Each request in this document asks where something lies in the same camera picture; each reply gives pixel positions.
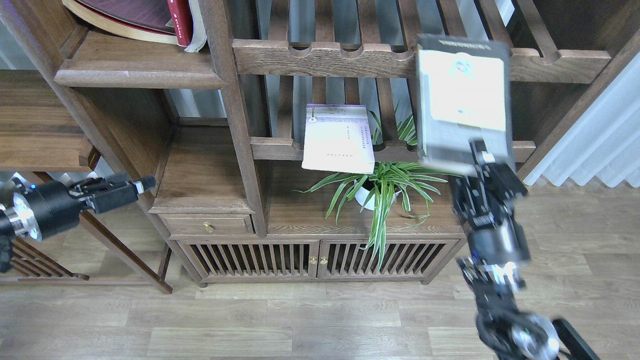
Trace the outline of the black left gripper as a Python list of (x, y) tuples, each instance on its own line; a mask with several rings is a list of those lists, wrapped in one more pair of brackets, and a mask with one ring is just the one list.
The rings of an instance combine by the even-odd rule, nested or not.
[(140, 194), (157, 187), (154, 175), (137, 180), (85, 178), (68, 186), (55, 180), (30, 186), (18, 178), (12, 182), (16, 190), (10, 207), (10, 235), (38, 241), (76, 227), (81, 212), (103, 214), (137, 202)]

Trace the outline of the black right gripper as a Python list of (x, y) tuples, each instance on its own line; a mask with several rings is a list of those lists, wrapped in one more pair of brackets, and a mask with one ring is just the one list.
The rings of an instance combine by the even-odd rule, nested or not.
[(471, 257), (480, 265), (523, 264), (531, 260), (523, 228), (515, 221), (514, 202), (528, 191), (508, 165), (496, 164), (484, 139), (470, 140), (476, 177), (453, 184), (454, 213), (466, 223)]

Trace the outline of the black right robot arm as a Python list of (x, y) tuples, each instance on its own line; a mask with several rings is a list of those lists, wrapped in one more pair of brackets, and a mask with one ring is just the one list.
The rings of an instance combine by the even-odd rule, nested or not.
[(528, 190), (481, 139), (470, 141), (473, 173), (454, 182), (454, 212), (462, 220), (470, 249), (457, 259), (473, 292), (479, 339), (500, 360), (596, 360), (598, 355), (562, 317), (550, 320), (519, 310), (516, 292), (525, 289), (520, 268), (531, 260), (514, 202)]

